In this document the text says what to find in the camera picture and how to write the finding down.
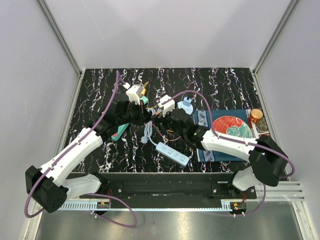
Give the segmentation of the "silver metal fork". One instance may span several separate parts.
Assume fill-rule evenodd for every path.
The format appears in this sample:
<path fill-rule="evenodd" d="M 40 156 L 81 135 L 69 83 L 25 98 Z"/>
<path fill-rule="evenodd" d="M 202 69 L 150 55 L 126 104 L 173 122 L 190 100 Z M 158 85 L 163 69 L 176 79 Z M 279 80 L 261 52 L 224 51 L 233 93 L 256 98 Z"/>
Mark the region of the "silver metal fork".
<path fill-rule="evenodd" d="M 200 125 L 200 126 L 205 126 L 206 123 L 205 123 L 205 121 L 204 121 L 203 119 L 201 119 L 201 120 L 199 120 L 199 125 Z"/>

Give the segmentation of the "light blue charger plug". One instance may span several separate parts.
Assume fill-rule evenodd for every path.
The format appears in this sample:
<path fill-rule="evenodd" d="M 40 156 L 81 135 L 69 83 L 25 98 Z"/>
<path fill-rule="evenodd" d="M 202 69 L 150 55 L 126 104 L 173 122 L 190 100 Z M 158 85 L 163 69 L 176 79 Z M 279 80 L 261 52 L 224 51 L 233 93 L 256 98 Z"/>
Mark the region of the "light blue charger plug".
<path fill-rule="evenodd" d="M 185 106 L 190 106 L 190 105 L 192 104 L 192 99 L 189 98 L 189 97 L 185 97 L 185 98 L 183 99 L 183 104 L 184 104 Z"/>

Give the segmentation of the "red floral ceramic plate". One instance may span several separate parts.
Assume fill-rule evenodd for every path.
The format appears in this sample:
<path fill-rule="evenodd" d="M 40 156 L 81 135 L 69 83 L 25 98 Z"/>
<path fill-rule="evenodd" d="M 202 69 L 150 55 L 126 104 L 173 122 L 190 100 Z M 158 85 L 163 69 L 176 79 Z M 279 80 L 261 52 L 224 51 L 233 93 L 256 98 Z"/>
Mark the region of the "red floral ceramic plate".
<path fill-rule="evenodd" d="M 214 120 L 213 127 L 216 132 L 241 138 L 252 138 L 249 125 L 235 116 L 221 116 Z"/>

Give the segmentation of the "yellow small charger plug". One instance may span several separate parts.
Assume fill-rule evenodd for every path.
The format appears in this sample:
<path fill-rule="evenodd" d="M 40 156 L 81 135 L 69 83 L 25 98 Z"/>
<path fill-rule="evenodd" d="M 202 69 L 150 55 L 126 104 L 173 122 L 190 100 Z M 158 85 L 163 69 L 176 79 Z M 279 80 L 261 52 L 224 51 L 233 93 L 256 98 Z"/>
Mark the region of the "yellow small charger plug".
<path fill-rule="evenodd" d="M 140 97 L 145 96 L 145 94 L 146 94 L 146 89 L 144 88 L 144 89 L 141 91 L 141 93 L 140 93 Z"/>

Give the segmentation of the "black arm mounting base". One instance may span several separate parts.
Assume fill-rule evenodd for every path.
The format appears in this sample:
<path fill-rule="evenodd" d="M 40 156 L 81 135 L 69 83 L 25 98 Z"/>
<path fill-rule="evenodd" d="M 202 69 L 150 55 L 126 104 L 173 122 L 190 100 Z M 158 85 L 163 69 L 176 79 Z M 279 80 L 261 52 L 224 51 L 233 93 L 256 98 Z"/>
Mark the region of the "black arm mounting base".
<path fill-rule="evenodd" d="M 232 173 L 102 173 L 97 193 L 111 194 L 134 209 L 210 209 L 221 200 L 255 200 L 254 187 L 231 187 Z"/>

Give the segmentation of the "teal triangular power strip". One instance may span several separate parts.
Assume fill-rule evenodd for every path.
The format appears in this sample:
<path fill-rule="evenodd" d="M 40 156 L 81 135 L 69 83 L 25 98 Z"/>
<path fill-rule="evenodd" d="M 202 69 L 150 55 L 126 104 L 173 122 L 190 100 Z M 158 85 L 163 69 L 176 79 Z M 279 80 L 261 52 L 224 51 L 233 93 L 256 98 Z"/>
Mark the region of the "teal triangular power strip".
<path fill-rule="evenodd" d="M 125 130 L 127 129 L 128 126 L 129 126 L 128 123 L 127 123 L 127 124 L 120 125 L 120 126 L 118 127 L 117 132 L 111 136 L 111 139 L 112 139 L 113 141 L 118 141 L 118 140 L 122 137 L 123 133 L 125 132 Z"/>

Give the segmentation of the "round light blue power socket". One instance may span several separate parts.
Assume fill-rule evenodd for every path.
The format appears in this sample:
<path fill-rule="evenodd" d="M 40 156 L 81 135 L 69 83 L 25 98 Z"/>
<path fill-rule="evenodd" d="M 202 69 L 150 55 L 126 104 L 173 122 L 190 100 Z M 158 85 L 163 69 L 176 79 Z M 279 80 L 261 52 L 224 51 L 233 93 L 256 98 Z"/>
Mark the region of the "round light blue power socket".
<path fill-rule="evenodd" d="M 182 102 L 179 102 L 177 104 L 177 107 L 179 109 L 183 109 L 188 115 L 192 115 L 193 114 L 194 108 L 193 108 L 193 106 L 191 104 L 190 105 L 185 105 Z"/>

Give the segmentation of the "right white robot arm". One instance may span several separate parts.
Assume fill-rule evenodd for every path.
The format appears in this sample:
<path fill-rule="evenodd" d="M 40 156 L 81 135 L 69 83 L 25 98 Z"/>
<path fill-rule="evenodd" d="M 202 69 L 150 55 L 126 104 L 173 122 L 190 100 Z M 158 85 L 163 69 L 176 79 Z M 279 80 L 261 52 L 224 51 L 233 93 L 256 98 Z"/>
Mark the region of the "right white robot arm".
<path fill-rule="evenodd" d="M 191 147 L 203 151 L 220 152 L 242 159 L 249 167 L 235 173 L 227 185 L 228 195 L 239 198 L 250 187 L 264 184 L 276 187 L 288 164 L 287 155 L 277 143 L 267 135 L 260 138 L 244 138 L 213 132 L 213 122 L 204 114 L 197 122 L 183 109 L 175 109 L 166 114 L 157 113 L 152 117 L 155 125 L 172 130 Z"/>

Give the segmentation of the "colourful patterned coaster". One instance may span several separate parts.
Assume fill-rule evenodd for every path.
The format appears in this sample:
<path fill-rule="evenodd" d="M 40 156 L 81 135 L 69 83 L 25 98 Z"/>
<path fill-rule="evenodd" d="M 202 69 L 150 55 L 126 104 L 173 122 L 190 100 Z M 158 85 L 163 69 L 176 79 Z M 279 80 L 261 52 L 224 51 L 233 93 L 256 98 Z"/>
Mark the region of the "colourful patterned coaster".
<path fill-rule="evenodd" d="M 271 136 L 265 117 L 262 117 L 256 122 L 250 120 L 249 123 L 254 138 L 260 138 L 262 136 Z"/>

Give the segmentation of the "copper metal cup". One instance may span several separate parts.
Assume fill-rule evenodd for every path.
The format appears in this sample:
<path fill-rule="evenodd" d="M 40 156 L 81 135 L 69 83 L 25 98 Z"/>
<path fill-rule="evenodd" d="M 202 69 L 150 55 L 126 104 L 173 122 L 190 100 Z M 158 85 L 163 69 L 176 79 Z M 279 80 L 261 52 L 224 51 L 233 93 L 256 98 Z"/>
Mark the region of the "copper metal cup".
<path fill-rule="evenodd" d="M 262 119 L 263 116 L 264 116 L 264 114 L 260 109 L 254 108 L 250 111 L 249 119 L 251 122 L 256 123 L 260 119 Z"/>

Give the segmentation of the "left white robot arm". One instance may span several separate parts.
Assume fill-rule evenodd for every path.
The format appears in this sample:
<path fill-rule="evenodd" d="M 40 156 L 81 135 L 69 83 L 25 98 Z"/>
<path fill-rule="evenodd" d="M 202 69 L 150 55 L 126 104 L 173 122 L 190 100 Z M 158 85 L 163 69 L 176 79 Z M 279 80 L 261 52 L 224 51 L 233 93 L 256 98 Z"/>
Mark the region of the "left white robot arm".
<path fill-rule="evenodd" d="M 100 116 L 90 120 L 78 136 L 58 155 L 41 167 L 25 171 L 27 200 L 35 200 L 44 211 L 57 211 L 70 198 L 93 194 L 103 198 L 108 193 L 104 179 L 96 173 L 68 180 L 72 170 L 91 152 L 118 132 L 125 124 L 143 126 L 151 120 L 142 99 L 111 100 Z"/>

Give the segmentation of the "teal small charger plug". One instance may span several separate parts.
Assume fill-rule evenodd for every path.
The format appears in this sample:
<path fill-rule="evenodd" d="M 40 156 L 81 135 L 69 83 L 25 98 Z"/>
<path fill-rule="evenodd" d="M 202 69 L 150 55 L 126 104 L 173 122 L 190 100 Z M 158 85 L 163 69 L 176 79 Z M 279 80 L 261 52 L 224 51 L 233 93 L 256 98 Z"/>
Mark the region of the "teal small charger plug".
<path fill-rule="evenodd" d="M 147 105 L 149 103 L 149 100 L 146 96 L 142 96 L 140 99 L 143 101 L 144 105 Z"/>

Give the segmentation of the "light blue long power strip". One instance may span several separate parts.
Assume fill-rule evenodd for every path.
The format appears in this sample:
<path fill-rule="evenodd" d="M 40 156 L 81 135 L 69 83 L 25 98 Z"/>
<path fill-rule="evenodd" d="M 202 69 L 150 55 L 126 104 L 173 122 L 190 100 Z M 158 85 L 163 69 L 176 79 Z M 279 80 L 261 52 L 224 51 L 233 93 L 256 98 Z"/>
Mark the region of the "light blue long power strip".
<path fill-rule="evenodd" d="M 177 150 L 169 147 L 168 145 L 159 142 L 156 146 L 156 150 L 163 154 L 164 156 L 166 156 L 167 158 L 173 160 L 174 162 L 182 165 L 183 167 L 185 167 L 188 162 L 189 162 L 189 157 L 178 152 Z"/>

